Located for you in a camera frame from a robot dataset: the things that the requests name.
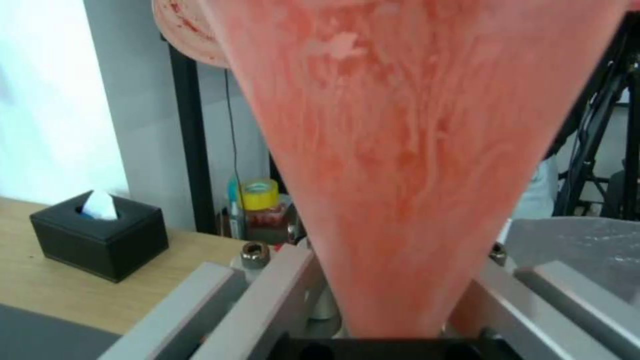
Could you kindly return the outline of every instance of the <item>black tissue box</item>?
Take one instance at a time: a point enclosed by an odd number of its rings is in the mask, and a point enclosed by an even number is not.
[[[91,192],[31,215],[44,256],[119,282],[169,247],[162,210],[113,197],[118,218],[83,215]]]

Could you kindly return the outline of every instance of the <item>red funnel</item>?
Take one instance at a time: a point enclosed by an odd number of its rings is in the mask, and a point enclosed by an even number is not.
[[[434,336],[627,7],[200,0],[355,336]]]

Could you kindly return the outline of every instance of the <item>black tripod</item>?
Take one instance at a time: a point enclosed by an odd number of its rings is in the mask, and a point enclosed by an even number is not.
[[[640,147],[640,16],[629,13],[575,103],[570,117],[580,119],[569,170],[560,175],[564,183],[554,216],[573,215],[587,181],[595,184],[604,198],[602,216],[637,220],[636,202]],[[625,88],[629,89],[627,148],[623,189],[593,174],[595,156],[611,114]]]

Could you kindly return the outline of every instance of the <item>tape roll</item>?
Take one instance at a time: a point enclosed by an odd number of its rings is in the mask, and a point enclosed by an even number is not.
[[[243,209],[258,211],[278,205],[278,183],[271,179],[259,179],[242,184]]]

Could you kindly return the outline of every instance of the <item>black stand leg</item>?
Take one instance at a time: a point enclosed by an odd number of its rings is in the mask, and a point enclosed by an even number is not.
[[[198,70],[195,61],[173,46],[169,45],[169,51],[196,230],[199,233],[216,234]]]
[[[629,115],[627,122],[627,152],[625,155],[625,190],[622,199],[622,218],[636,219],[638,188],[638,159],[640,142],[640,74],[637,69],[629,73]]]

